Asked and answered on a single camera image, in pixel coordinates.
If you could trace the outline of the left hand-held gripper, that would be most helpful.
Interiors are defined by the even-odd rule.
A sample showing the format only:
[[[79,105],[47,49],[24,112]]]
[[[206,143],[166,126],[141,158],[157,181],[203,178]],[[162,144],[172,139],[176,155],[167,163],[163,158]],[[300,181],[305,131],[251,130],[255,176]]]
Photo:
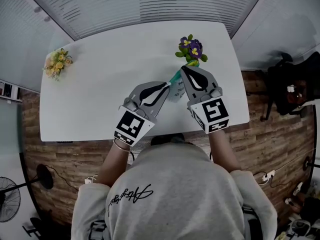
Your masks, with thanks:
[[[160,93],[151,103],[142,104],[144,99],[157,91]],[[129,146],[136,145],[155,126],[156,116],[169,92],[170,86],[162,81],[151,81],[136,86],[129,98],[125,98],[123,105],[119,107],[120,120],[115,127],[114,138]]]

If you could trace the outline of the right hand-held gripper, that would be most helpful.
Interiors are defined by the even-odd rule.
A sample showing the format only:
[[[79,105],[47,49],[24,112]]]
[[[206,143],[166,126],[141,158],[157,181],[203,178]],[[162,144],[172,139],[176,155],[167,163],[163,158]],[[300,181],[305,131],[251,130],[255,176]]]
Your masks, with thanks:
[[[230,116],[223,100],[223,90],[217,87],[214,76],[196,66],[182,66],[181,78],[189,102],[188,110],[206,134],[223,130],[229,126]],[[197,98],[197,91],[212,91]]]

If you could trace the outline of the light blue zip pouch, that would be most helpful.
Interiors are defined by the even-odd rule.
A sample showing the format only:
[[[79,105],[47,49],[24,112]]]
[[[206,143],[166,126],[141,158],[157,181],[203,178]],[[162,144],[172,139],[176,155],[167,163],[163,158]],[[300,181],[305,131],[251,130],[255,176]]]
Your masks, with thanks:
[[[167,99],[170,102],[177,103],[186,92],[180,70],[175,73],[175,75],[170,79],[168,83],[169,94],[167,96]]]

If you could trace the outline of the person's right forearm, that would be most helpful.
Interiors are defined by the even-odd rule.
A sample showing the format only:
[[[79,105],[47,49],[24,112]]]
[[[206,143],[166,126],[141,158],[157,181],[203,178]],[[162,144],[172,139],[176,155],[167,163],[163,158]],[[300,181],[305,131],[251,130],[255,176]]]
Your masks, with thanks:
[[[240,163],[234,154],[228,138],[223,130],[208,134],[213,162],[226,171],[241,170]]]

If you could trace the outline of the person's left forearm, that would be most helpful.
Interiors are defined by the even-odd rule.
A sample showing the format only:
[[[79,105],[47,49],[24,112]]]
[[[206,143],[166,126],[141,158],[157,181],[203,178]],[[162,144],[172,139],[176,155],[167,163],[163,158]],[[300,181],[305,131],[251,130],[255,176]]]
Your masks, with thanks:
[[[131,148],[126,143],[114,139],[97,175],[96,182],[112,187],[116,180],[126,171]]]

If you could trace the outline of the purple flower pot plant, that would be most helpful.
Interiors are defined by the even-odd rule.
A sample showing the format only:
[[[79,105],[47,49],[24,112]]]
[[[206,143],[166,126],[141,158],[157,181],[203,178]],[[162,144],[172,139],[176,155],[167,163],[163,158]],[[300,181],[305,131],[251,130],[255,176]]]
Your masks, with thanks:
[[[183,36],[178,44],[178,51],[175,53],[177,58],[184,58],[187,63],[191,62],[207,62],[208,56],[203,53],[203,45],[198,39],[194,39],[193,35]]]

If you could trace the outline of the person's legs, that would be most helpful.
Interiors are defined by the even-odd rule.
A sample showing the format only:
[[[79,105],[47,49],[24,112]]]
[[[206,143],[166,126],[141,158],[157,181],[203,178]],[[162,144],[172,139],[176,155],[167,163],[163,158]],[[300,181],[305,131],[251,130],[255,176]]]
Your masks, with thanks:
[[[185,144],[185,137],[182,133],[165,134],[154,136],[150,142],[151,146],[163,145],[166,143]]]

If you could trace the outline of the black office chair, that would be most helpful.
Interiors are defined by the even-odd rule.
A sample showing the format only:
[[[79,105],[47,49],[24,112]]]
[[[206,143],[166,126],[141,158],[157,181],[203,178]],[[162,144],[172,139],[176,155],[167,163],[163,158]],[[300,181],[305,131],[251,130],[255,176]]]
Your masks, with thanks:
[[[320,101],[320,53],[315,51],[298,64],[293,64],[293,58],[288,53],[282,53],[281,56],[282,59],[276,65],[269,67],[267,72],[257,71],[265,83],[268,95],[266,116],[262,117],[261,121],[269,119],[273,104],[282,116],[303,115],[302,112],[295,111],[300,106],[290,104],[287,100],[287,86],[294,81],[306,81],[307,101],[303,105],[311,101]]]

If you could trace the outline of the yellow flower bouquet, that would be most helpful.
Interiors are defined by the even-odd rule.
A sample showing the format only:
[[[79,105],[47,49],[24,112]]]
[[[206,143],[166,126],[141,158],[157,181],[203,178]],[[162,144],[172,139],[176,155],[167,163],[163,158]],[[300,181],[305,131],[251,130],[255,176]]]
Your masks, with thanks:
[[[42,70],[48,78],[59,81],[62,71],[71,64],[73,64],[73,59],[69,55],[69,51],[64,48],[60,48],[54,50],[46,57]]]

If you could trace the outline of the brown plush toy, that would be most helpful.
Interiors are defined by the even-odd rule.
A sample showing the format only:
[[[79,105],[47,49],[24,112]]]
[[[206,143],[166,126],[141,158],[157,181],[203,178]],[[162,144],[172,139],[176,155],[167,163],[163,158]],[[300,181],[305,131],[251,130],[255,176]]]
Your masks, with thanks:
[[[286,98],[289,104],[301,107],[307,101],[307,83],[305,80],[294,81],[287,86]]]

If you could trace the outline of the person's grey sweatshirt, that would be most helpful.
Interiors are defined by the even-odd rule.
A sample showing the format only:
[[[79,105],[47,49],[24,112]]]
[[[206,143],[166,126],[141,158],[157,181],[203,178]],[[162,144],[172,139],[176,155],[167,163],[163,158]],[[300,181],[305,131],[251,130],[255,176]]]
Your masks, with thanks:
[[[155,145],[113,186],[79,188],[71,240],[244,240],[244,208],[274,240],[277,212],[251,172],[228,172],[195,145]]]

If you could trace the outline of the black floor fan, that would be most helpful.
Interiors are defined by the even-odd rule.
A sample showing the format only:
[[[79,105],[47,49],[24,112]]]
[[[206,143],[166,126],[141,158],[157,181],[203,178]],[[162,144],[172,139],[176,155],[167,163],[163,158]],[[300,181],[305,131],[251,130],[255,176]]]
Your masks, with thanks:
[[[7,177],[0,177],[0,223],[12,220],[18,213],[21,205],[20,188],[36,182],[40,182],[47,190],[53,188],[53,177],[44,164],[39,164],[36,172],[35,178],[22,184],[16,184]]]

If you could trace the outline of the white shelf unit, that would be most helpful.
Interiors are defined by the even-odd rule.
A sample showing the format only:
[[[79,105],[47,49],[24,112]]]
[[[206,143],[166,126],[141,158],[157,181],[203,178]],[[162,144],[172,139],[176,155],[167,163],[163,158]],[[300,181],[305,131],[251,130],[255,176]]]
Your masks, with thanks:
[[[21,88],[0,79],[0,100],[5,100],[9,104],[11,102],[22,103]]]

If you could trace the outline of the grey round appliance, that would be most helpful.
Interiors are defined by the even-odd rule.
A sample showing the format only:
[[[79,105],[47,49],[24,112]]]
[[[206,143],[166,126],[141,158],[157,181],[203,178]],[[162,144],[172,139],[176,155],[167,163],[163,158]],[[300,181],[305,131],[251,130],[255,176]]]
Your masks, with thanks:
[[[311,229],[311,224],[307,220],[296,219],[292,222],[291,230],[299,237],[305,236]]]

